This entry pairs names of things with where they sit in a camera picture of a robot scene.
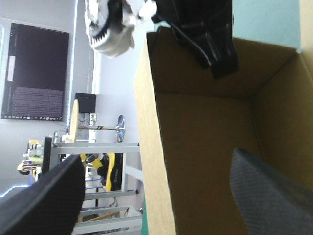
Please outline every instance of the black textured surface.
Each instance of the black textured surface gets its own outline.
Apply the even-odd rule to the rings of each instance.
[[[235,149],[231,188],[251,235],[312,235],[313,193]]]
[[[238,71],[233,43],[232,0],[156,0],[154,22],[166,21],[182,45],[215,78]]]
[[[72,155],[0,204],[0,235],[70,235],[84,196],[84,168]]]

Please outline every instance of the round base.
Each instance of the round base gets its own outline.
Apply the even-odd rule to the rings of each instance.
[[[125,119],[123,115],[120,115],[118,117],[118,123],[116,126],[116,136],[117,136],[117,141],[119,143],[122,143],[124,140],[124,136],[125,136]]]

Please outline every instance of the computer screen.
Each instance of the computer screen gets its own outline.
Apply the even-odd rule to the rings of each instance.
[[[69,34],[11,24],[2,119],[63,120]]]

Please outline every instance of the cardboard box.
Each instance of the cardboard box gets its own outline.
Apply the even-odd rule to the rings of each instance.
[[[230,189],[234,148],[313,190],[313,1],[301,15],[301,55],[236,39],[240,71],[219,80],[170,29],[148,36],[135,93],[150,235],[248,234]]]

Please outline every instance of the black mechanical part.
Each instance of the black mechanical part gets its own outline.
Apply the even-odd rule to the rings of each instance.
[[[99,39],[107,33],[109,28],[120,33],[123,30],[123,10],[127,13],[132,12],[126,1],[100,0],[99,5],[98,22],[90,19],[90,9],[87,7],[88,17],[90,19],[89,35],[95,39]]]
[[[233,43],[232,0],[155,0],[153,21],[166,21],[175,38],[189,45],[204,68],[220,78],[238,71]]]

